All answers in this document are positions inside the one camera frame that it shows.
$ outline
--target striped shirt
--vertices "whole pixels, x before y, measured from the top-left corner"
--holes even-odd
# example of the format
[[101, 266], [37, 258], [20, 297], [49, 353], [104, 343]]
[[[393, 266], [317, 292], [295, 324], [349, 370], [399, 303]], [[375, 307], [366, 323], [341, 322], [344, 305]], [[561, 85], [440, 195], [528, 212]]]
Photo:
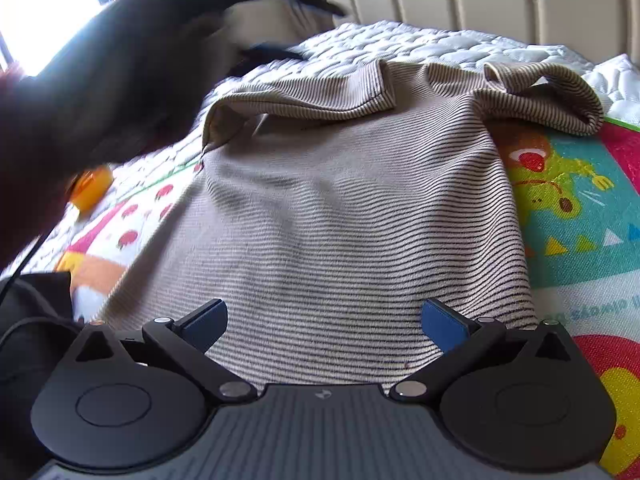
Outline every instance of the striped shirt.
[[426, 298], [534, 326], [489, 118], [588, 135], [602, 108], [574, 72], [540, 63], [379, 60], [239, 83], [208, 113], [204, 170], [101, 316], [137, 328], [222, 298], [228, 329], [208, 355], [259, 388], [388, 387], [439, 355], [420, 327]]

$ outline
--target bed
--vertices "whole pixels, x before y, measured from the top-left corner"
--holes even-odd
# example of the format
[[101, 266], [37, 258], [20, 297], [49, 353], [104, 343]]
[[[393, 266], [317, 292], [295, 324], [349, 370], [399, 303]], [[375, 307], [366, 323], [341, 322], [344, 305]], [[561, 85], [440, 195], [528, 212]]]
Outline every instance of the bed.
[[[635, 478], [640, 474], [640, 446], [632, 439], [640, 428], [634, 411], [640, 392], [640, 0], [335, 1], [350, 15], [296, 47], [306, 61], [273, 62], [242, 80], [223, 82], [207, 97], [184, 140], [114, 169], [114, 185], [91, 216], [78, 222], [70, 207], [26, 270], [75, 270], [88, 257], [101, 260], [99, 271], [85, 273], [88, 285], [75, 290], [76, 314], [93, 317], [199, 170], [209, 105], [243, 82], [346, 74], [373, 59], [442, 62], [469, 70], [480, 70], [487, 61], [564, 64], [599, 96], [607, 116], [600, 136], [576, 141], [562, 132], [526, 132], [525, 125], [511, 124], [498, 148], [514, 175], [510, 156], [523, 149], [555, 156], [568, 168], [565, 196], [575, 199], [572, 209], [527, 209], [520, 218], [534, 302], [540, 317], [564, 323], [577, 337], [614, 396], [625, 431], [616, 433], [620, 437], [607, 448], [603, 465], [620, 479]], [[513, 132], [524, 144], [513, 144]], [[580, 164], [573, 171], [575, 160]], [[516, 176], [512, 183], [518, 202]], [[101, 267], [104, 261], [107, 267]], [[96, 276], [106, 275], [110, 282], [95, 283]]]

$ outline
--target shirt sleeve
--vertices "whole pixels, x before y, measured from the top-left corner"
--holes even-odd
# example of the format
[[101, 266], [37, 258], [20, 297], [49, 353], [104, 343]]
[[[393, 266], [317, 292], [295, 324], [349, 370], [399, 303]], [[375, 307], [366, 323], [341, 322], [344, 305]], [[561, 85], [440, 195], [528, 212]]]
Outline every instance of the shirt sleeve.
[[287, 77], [270, 83], [236, 84], [209, 109], [202, 145], [209, 150], [225, 144], [249, 117], [258, 114], [344, 121], [395, 106], [390, 71], [382, 60], [348, 75]]
[[482, 120], [524, 119], [588, 136], [599, 131], [604, 118], [593, 89], [560, 64], [486, 63], [482, 74], [433, 64], [429, 80], [440, 95], [471, 92]]

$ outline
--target strawberry print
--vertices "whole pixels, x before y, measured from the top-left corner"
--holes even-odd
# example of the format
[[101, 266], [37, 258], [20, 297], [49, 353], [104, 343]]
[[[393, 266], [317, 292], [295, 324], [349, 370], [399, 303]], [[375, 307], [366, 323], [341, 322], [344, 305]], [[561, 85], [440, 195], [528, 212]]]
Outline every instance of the strawberry print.
[[133, 215], [138, 210], [138, 204], [130, 205], [122, 212], [122, 217], [126, 218], [129, 215]]
[[138, 239], [138, 232], [137, 231], [127, 231], [126, 233], [124, 233], [120, 237], [116, 247], [119, 248], [119, 249], [122, 249], [123, 247], [131, 245], [137, 239]]
[[156, 200], [160, 200], [163, 196], [167, 196], [169, 193], [171, 193], [173, 188], [173, 184], [167, 184], [166, 186], [158, 189], [158, 192], [156, 193]]
[[164, 209], [162, 209], [162, 211], [160, 212], [160, 219], [162, 220], [162, 218], [164, 218], [164, 215], [166, 215], [169, 212], [169, 209], [171, 209], [171, 206], [173, 204], [169, 204], [167, 206], [164, 207]]

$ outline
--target black cable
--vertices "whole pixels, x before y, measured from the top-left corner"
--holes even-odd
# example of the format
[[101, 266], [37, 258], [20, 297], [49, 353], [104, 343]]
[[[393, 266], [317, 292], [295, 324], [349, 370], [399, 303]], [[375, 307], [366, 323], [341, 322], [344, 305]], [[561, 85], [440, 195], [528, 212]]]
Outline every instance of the black cable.
[[14, 281], [18, 279], [18, 277], [24, 270], [24, 267], [27, 266], [29, 260], [33, 258], [33, 255], [38, 252], [38, 249], [42, 247], [42, 244], [49, 237], [54, 228], [55, 226], [53, 226], [47, 233], [40, 235], [36, 243], [34, 243], [33, 247], [31, 248], [31, 251], [29, 251], [29, 253], [22, 259], [20, 264], [14, 270], [14, 273], [9, 276], [9, 278], [4, 282], [4, 287], [2, 288], [2, 290], [0, 290], [0, 307], [2, 307], [2, 302], [4, 301], [6, 295], [9, 293], [9, 289], [14, 284]]
[[72, 320], [57, 319], [55, 317], [26, 317], [12, 324], [9, 329], [2, 334], [2, 337], [0, 337], [0, 351], [2, 351], [2, 347], [16, 330], [30, 324], [53, 324], [71, 330], [74, 335], [80, 332], [80, 327]]
[[[77, 175], [75, 179], [73, 179], [71, 186], [69, 186], [68, 195], [66, 197], [67, 202], [69, 202], [69, 199], [71, 198], [71, 194], [74, 192], [74, 189], [76, 188], [76, 184], [78, 184], [78, 181], [80, 180], [81, 177], [82, 177], [81, 174]], [[40, 235], [40, 237], [36, 240], [36, 243], [34, 243], [33, 247], [31, 248], [31, 251], [29, 251], [29, 253], [22, 259], [20, 264], [18, 264], [18, 266], [14, 270], [14, 273], [11, 276], [9, 276], [9, 278], [4, 282], [4, 286], [2, 287], [2, 290], [0, 290], [0, 308], [2, 308], [2, 302], [4, 301], [4, 298], [6, 297], [6, 295], [9, 293], [9, 289], [14, 284], [14, 281], [18, 279], [18, 277], [21, 275], [22, 271], [24, 270], [24, 267], [27, 266], [29, 261], [33, 258], [33, 255], [36, 252], [38, 252], [38, 249], [42, 247], [42, 244], [47, 240], [47, 238], [49, 238], [49, 235], [53, 232], [53, 229], [55, 228], [56, 226], [53, 226], [51, 227], [51, 229], [49, 229], [49, 231]]]

